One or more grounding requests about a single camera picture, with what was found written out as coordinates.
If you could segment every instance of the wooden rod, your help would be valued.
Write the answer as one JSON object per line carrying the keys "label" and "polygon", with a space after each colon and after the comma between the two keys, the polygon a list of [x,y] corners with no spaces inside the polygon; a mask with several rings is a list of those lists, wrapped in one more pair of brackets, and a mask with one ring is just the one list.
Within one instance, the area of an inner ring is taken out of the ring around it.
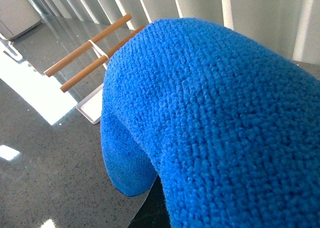
{"label": "wooden rod", "polygon": [[[119,50],[125,43],[127,43],[131,38],[133,38],[138,32],[142,31],[144,26],[139,27],[134,32],[132,32],[130,35],[128,35],[126,38],[124,38],[122,41],[120,41],[117,45],[112,47],[106,55],[111,58],[114,53]],[[103,63],[105,63],[108,60],[108,58],[103,55],[94,62],[92,62],[90,65],[88,65],[86,68],[84,68],[82,71],[80,71],[78,74],[76,74],[74,77],[72,77],[70,80],[68,80],[66,83],[64,83],[60,89],[65,93],[67,92],[71,87],[73,87],[75,84],[77,84],[79,81],[81,81],[83,78],[85,78],[87,75],[89,75],[91,72],[93,72],[95,69],[97,69],[99,66],[101,66]]]}
{"label": "wooden rod", "polygon": [[[122,18],[118,19],[116,22],[114,22],[112,25],[101,31],[99,34],[95,35],[91,40],[93,43],[97,44],[100,41],[102,41],[104,38],[106,38],[108,35],[110,35],[112,32],[114,32],[116,29],[124,25],[126,22],[130,21],[132,16],[130,14],[126,14]],[[58,71],[66,67],[68,64],[70,64],[72,61],[74,61],[76,58],[78,58],[81,54],[86,52],[92,47],[91,42],[87,41],[83,45],[81,45],[79,48],[68,54],[65,58],[51,66],[49,69],[47,69],[44,74],[46,74],[48,77],[53,76]]]}

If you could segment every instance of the white refrigerator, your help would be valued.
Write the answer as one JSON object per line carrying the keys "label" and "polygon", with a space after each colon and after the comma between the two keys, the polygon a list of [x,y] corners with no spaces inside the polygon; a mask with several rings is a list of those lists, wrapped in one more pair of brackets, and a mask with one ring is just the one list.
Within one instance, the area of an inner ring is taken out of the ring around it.
{"label": "white refrigerator", "polygon": [[0,36],[13,40],[38,25],[41,16],[28,0],[0,0]]}

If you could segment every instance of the blue towel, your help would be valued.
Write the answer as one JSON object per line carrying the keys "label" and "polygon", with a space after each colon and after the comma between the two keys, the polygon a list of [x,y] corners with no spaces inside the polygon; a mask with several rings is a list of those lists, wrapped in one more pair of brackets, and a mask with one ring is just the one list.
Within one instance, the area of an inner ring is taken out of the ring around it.
{"label": "blue towel", "polygon": [[195,18],[148,25],[105,74],[101,145],[128,196],[159,174],[172,227],[320,227],[320,81]]}

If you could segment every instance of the vertical blinds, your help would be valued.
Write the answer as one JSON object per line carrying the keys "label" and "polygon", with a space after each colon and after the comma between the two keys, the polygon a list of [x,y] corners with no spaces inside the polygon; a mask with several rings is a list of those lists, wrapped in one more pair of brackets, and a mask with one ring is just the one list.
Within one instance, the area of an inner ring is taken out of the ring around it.
{"label": "vertical blinds", "polygon": [[320,0],[30,0],[44,14],[128,28],[161,18],[196,17],[224,25],[280,55],[320,65]]}

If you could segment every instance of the speckled quartz countertop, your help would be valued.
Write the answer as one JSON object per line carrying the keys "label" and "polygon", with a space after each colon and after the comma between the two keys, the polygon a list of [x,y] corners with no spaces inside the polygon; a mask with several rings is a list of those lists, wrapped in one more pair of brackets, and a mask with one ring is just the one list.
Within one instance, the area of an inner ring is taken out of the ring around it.
{"label": "speckled quartz countertop", "polygon": [[[69,94],[59,92],[96,54],[89,50],[54,77],[43,75],[104,28],[48,16],[7,45],[13,59],[1,50],[0,156],[8,147],[19,152],[11,160],[0,157],[1,228],[126,228],[143,203],[146,194],[126,197],[114,188],[102,159],[100,125],[74,108],[103,82],[105,68]],[[99,45],[107,51],[129,33],[121,28]]]}
{"label": "speckled quartz countertop", "polygon": [[320,65],[309,64],[309,63],[304,63],[304,62],[295,61],[295,60],[293,62],[298,66],[300,66],[305,71],[309,72],[314,77],[316,77],[318,80],[320,80]]}

